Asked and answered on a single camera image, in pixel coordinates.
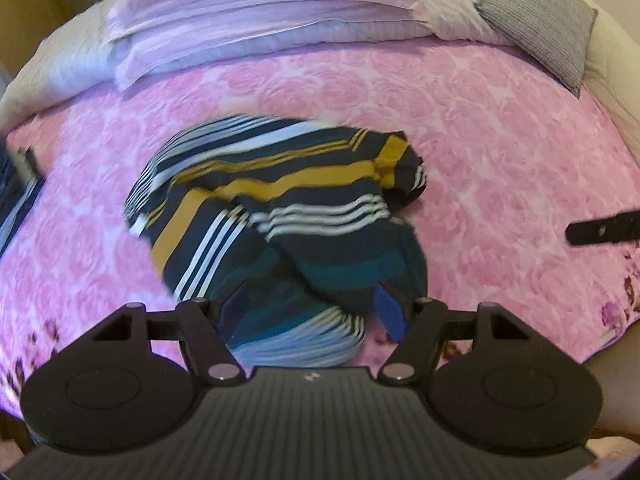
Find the person's right hand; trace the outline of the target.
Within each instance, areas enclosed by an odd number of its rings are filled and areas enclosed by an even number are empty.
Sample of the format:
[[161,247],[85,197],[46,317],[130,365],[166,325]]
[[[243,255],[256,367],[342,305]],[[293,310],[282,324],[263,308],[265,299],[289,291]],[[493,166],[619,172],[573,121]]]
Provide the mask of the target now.
[[586,363],[603,393],[597,428],[609,434],[639,437],[639,341],[626,333]]

